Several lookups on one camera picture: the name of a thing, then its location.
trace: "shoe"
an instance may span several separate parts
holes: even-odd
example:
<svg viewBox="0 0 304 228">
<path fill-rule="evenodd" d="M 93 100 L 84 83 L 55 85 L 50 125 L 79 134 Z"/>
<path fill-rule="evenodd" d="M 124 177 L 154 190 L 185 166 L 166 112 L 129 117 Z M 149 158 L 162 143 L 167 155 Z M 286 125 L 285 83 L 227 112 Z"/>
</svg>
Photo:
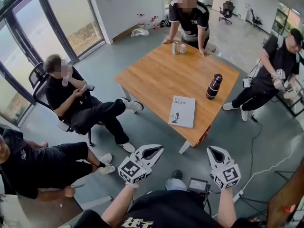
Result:
<svg viewBox="0 0 304 228">
<path fill-rule="evenodd" d="M 243 105 L 240 106 L 241 113 L 242 113 L 242 119 L 244 122 L 246 122 L 248 120 L 248 111 L 243 111 L 242 107 L 243 107 Z"/>
<path fill-rule="evenodd" d="M 100 175 L 107 175 L 109 173 L 114 172 L 115 170 L 116 168 L 111 164 L 105 164 L 105 167 L 99 168 Z"/>
<path fill-rule="evenodd" d="M 121 100 L 125 104 L 126 109 L 130 109 L 133 111 L 142 111 L 143 110 L 143 104 L 138 101 L 130 101 L 127 98 L 121 98 Z"/>
<path fill-rule="evenodd" d="M 135 152 L 135 147 L 131 145 L 129 142 L 126 142 L 124 144 L 119 144 L 119 146 L 123 147 L 124 150 L 128 151 L 129 153 L 134 153 Z"/>
<path fill-rule="evenodd" d="M 103 157 L 99 157 L 99 161 L 103 164 L 109 164 L 112 161 L 113 156 L 109 153 Z"/>
<path fill-rule="evenodd" d="M 236 108 L 233 108 L 232 102 L 229 102 L 229 103 L 226 103 L 226 104 L 223 105 L 223 109 L 225 111 L 230 111 L 230 110 L 235 110 Z"/>
</svg>

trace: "book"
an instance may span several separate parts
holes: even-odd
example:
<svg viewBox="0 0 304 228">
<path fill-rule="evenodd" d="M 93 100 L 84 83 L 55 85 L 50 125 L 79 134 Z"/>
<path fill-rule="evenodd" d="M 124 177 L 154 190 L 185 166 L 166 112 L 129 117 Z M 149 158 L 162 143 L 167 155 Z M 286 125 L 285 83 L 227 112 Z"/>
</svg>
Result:
<svg viewBox="0 0 304 228">
<path fill-rule="evenodd" d="M 173 97 L 168 123 L 171 125 L 193 128 L 194 110 L 195 99 L 175 95 Z"/>
</svg>

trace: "hand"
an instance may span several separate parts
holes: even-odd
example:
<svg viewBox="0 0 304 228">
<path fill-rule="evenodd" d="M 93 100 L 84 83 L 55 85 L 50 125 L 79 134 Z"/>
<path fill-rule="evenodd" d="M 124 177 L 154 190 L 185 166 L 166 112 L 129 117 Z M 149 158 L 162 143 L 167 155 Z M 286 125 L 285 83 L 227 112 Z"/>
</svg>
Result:
<svg viewBox="0 0 304 228">
<path fill-rule="evenodd" d="M 204 48 L 199 49 L 199 52 L 205 57 L 206 54 L 209 54 Z"/>
<path fill-rule="evenodd" d="M 171 40 L 169 37 L 167 37 L 167 38 L 165 38 L 165 39 L 163 40 L 162 43 L 163 43 L 163 44 L 169 44 L 169 43 L 172 43 L 172 40 Z"/>
<path fill-rule="evenodd" d="M 85 90 L 76 89 L 76 90 L 74 90 L 74 92 L 73 92 L 73 96 L 74 96 L 74 97 L 80 97 L 80 96 L 83 95 L 84 92 L 85 92 Z"/>
<path fill-rule="evenodd" d="M 65 193 L 66 197 L 72 198 L 72 197 L 74 197 L 76 190 L 75 190 L 75 188 L 73 188 L 71 186 L 67 186 L 63 189 L 63 192 Z"/>
<path fill-rule="evenodd" d="M 283 82 L 280 79 L 274 80 L 274 87 L 278 90 L 281 90 L 283 88 Z"/>
<path fill-rule="evenodd" d="M 48 147 L 48 142 L 47 141 L 43 141 L 42 147 L 47 148 Z"/>
</svg>

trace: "man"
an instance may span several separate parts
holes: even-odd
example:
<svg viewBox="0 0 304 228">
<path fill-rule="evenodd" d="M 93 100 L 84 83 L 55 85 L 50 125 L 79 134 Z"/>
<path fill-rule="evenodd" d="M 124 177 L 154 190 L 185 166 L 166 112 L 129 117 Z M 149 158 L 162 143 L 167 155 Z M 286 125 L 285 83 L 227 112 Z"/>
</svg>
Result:
<svg viewBox="0 0 304 228">
<path fill-rule="evenodd" d="M 128 211 L 136 188 L 127 184 L 101 217 L 94 211 L 87 210 L 74 228 L 257 227 L 245 219 L 236 218 L 232 189 L 221 193 L 217 221 L 205 212 L 204 198 L 197 193 L 188 192 L 186 185 L 176 176 L 166 181 L 166 189 L 141 196 Z"/>
<path fill-rule="evenodd" d="M 143 105 L 126 98 L 115 102 L 101 103 L 97 98 L 86 97 L 86 81 L 78 71 L 68 67 L 57 54 L 50 55 L 45 62 L 45 70 L 51 76 L 45 93 L 52 110 L 60 120 L 66 120 L 77 133 L 86 134 L 97 122 L 103 122 L 114 135 L 116 143 L 126 151 L 135 152 L 133 145 L 116 119 L 126 109 L 142 111 Z M 68 85 L 62 85 L 63 77 L 68 74 Z"/>
<path fill-rule="evenodd" d="M 271 36 L 260 54 L 263 66 L 252 80 L 252 86 L 245 88 L 231 103 L 223 105 L 226 111 L 240 107 L 243 121 L 248 119 L 248 111 L 253 111 L 266 104 L 282 87 L 276 71 L 285 72 L 285 82 L 295 85 L 295 76 L 299 74 L 299 61 L 296 54 L 303 48 L 303 35 L 295 28 L 290 30 L 278 49 L 278 38 Z"/>
<path fill-rule="evenodd" d="M 163 43 L 172 43 L 181 25 L 181 41 L 199 49 L 205 56 L 209 40 L 209 11 L 197 0 L 172 0 L 169 5 L 170 35 Z"/>
<path fill-rule="evenodd" d="M 99 169 L 106 175 L 115 171 L 111 154 L 99 160 L 85 142 L 48 147 L 23 139 L 23 134 L 0 125 L 0 169 L 5 181 L 18 194 L 40 201 L 73 197 L 71 187 L 81 177 Z M 56 191 L 38 189 L 54 188 Z"/>
</svg>

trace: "small screen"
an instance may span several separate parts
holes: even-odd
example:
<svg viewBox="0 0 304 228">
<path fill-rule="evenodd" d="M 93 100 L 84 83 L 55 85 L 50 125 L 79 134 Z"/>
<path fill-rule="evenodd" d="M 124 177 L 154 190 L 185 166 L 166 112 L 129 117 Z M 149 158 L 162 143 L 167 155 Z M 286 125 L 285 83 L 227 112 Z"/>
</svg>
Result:
<svg viewBox="0 0 304 228">
<path fill-rule="evenodd" d="M 191 180 L 189 188 L 198 189 L 198 190 L 205 190 L 206 189 L 206 183 L 204 181 Z"/>
</svg>

